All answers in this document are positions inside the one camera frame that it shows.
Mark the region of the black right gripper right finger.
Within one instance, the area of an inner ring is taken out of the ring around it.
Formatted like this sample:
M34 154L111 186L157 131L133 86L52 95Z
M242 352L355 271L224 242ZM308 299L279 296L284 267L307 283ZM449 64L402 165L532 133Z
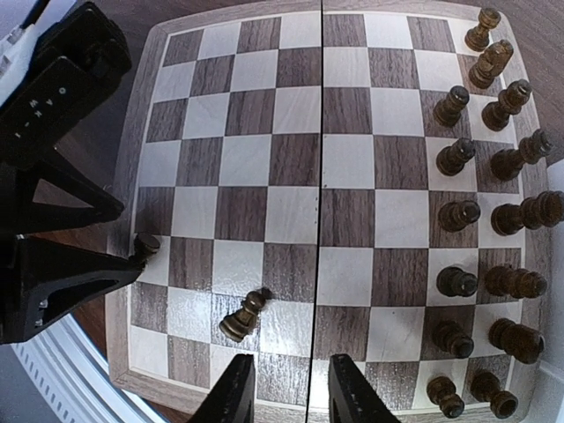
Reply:
M328 384L330 422L399 421L378 397L349 355L334 354L330 357Z

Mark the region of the dark chess rook piece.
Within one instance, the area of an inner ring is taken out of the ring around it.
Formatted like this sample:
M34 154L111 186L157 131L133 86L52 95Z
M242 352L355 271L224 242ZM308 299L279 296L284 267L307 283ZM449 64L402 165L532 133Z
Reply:
M480 372L472 379L471 394L477 401L489 403L497 419L511 417L519 404L518 398L503 390L499 378L488 371Z

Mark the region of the dark chess queen piece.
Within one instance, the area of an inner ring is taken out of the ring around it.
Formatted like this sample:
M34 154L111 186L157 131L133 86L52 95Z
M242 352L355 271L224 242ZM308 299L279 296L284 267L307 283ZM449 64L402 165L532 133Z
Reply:
M498 151L490 159L493 175L501 181L515 179L525 164L535 165L547 157L553 149L553 143L545 130L537 129L530 137L524 137L517 149Z

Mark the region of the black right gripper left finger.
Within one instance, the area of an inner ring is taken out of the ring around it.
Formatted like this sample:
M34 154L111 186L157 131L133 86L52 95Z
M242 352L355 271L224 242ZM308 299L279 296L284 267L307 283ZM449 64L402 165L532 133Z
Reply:
M253 422L255 383L254 355L235 355L189 423Z

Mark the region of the dark chess king piece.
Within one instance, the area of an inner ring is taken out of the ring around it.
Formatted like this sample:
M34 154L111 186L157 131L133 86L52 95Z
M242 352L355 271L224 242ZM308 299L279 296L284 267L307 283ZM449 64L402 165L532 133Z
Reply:
M543 191L520 204L502 204L493 209L491 224L501 236L516 234L523 228L537 230L554 227L563 221L563 192Z

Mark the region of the wooden chessboard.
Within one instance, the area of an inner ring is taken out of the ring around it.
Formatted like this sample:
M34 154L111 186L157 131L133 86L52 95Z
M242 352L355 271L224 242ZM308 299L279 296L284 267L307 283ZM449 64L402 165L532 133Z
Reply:
M493 422L477 401L479 371L496 375L530 419L537 364L489 342L508 318L534 330L545 298L491 295L485 275L507 265L550 274L547 228L497 234L491 214L547 188L546 166L510 181L490 159L538 128L526 103L502 131L484 107L526 75L514 53L487 88L468 72L479 53L464 37L479 8L439 1L271 1L184 16L147 35L123 125L115 193L127 204L108 239L136 233L161 249L140 279L106 298L110 379L186 413L231 359L256 359L258 422L325 422L328 367L349 355L405 422L442 422L428 383L447 376L463 422ZM454 127L434 106L454 85L470 100ZM475 156L454 176L437 154L460 137ZM478 203L479 220L451 233L449 202ZM448 297L439 272L478 278ZM270 299L240 343L219 329L253 291ZM435 326L458 323L466 359L439 349Z

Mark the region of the aluminium frame rail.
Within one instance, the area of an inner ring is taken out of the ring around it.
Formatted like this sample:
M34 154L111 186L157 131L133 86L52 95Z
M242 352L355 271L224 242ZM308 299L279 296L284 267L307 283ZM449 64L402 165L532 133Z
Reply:
M106 359L71 315L10 348L61 422L164 420L138 395L112 384Z

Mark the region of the dark chess pawn piece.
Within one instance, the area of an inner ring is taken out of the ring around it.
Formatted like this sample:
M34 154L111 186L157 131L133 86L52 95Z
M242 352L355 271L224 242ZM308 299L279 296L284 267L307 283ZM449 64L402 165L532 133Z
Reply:
M439 406L448 419L455 419L464 412L464 401L456 393L456 385L447 376L437 376L427 385L429 400Z

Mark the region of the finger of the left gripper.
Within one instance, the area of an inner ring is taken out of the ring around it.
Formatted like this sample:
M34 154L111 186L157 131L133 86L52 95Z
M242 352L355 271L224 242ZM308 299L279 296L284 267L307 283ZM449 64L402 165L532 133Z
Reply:
M145 266L43 238L1 237L1 343L26 342L84 303L135 282Z
M34 200L46 182L73 200L70 204ZM36 234L112 222L124 204L78 171L55 148L29 168L1 160L1 234Z

